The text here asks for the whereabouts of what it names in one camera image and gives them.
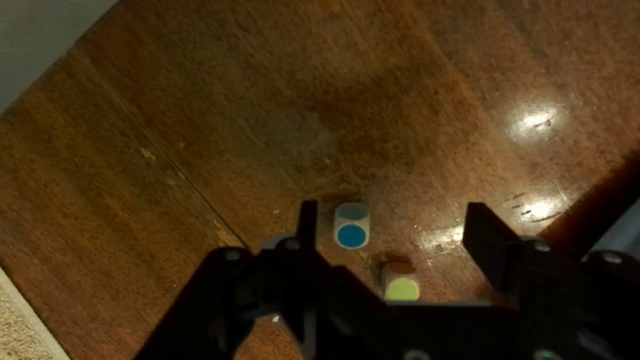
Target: robotic claw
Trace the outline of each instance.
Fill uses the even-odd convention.
[[[229,360],[258,315],[280,314],[305,357],[640,357],[640,261],[595,248],[588,257],[524,241],[488,205],[468,203],[465,248],[500,306],[387,304],[317,251],[318,201],[302,201],[296,235],[275,250],[206,255],[137,357]]]

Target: wall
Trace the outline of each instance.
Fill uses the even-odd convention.
[[[0,113],[117,0],[0,0]]]

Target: wooden floor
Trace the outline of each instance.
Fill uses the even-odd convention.
[[[72,357],[131,357],[209,250],[305,197],[369,283],[400,253],[425,299],[487,298],[466,201],[578,251],[640,195],[639,25],[626,0],[123,0],[0,119],[0,263]],[[344,200],[363,251],[331,238]],[[241,357],[291,357],[275,328]]]

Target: white cylinder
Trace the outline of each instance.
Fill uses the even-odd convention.
[[[364,248],[371,240],[371,211],[360,201],[344,201],[335,214],[335,240],[347,250]]]

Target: screw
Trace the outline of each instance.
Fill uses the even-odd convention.
[[[300,241],[296,238],[287,240],[284,244],[289,250],[300,250]]]
[[[404,360],[431,360],[431,355],[419,348],[407,349]]]
[[[551,251],[551,250],[553,250],[546,241],[541,241],[541,240],[534,244],[534,248],[537,248],[538,251]]]
[[[617,251],[603,251],[604,261],[623,263],[623,257]]]
[[[224,257],[230,259],[230,261],[236,261],[236,259],[241,259],[241,251],[238,250],[229,250],[224,253]]]
[[[553,352],[549,348],[538,348],[534,352],[534,360],[563,360],[563,355],[558,355],[557,352]]]

